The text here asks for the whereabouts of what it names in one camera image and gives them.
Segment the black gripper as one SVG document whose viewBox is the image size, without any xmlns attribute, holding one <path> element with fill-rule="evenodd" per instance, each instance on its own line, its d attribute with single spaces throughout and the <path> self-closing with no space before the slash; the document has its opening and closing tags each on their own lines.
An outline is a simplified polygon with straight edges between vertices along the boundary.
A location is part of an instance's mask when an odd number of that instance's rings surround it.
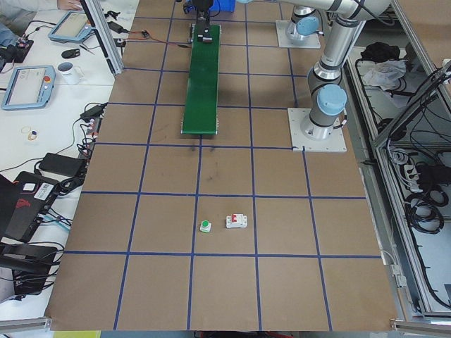
<svg viewBox="0 0 451 338">
<path fill-rule="evenodd" d="M 213 0 L 187 0 L 183 4 L 183 12 L 188 14 L 192 10 L 196 10 L 197 13 L 202 15 L 210 14 L 210 8 L 213 6 Z M 205 18 L 198 18 L 196 22 L 197 35 L 198 34 L 210 34 L 210 25 Z"/>
</svg>

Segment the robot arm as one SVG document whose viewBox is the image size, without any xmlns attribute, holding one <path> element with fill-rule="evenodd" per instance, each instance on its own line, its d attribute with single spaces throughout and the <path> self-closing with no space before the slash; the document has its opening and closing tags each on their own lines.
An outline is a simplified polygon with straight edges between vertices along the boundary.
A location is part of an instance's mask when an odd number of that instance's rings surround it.
<svg viewBox="0 0 451 338">
<path fill-rule="evenodd" d="M 212 43 L 214 38 L 211 35 L 210 25 L 210 10 L 211 7 L 217 3 L 218 13 L 221 12 L 220 1 L 184 1 L 183 11 L 188 14 L 190 11 L 196 11 L 196 23 L 194 29 L 198 42 Z M 289 42 L 300 43 L 310 35 L 322 35 L 319 30 L 319 19 L 315 16 L 315 9 L 305 6 L 295 6 L 292 11 L 292 16 L 285 28 L 285 36 Z"/>
<path fill-rule="evenodd" d="M 303 121 L 302 129 L 329 134 L 335 119 L 342 113 L 347 95 L 339 85 L 342 66 L 354 46 L 364 24 L 378 19 L 389 1 L 293 1 L 296 6 L 334 13 L 334 21 L 324 50 L 308 75 L 312 109 Z"/>
</svg>

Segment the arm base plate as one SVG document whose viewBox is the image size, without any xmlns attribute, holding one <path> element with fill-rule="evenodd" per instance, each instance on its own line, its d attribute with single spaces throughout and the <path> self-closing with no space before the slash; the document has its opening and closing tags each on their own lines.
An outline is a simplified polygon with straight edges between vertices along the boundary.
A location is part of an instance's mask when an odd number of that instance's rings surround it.
<svg viewBox="0 0 451 338">
<path fill-rule="evenodd" d="M 291 20 L 277 20 L 278 46 L 281 48 L 320 49 L 319 20 L 303 18 L 297 23 Z"/>
<path fill-rule="evenodd" d="M 288 122 L 292 150 L 314 153 L 345 153 L 346 143 L 339 116 L 329 127 L 319 127 L 310 121 L 310 108 L 289 108 Z"/>
</svg>

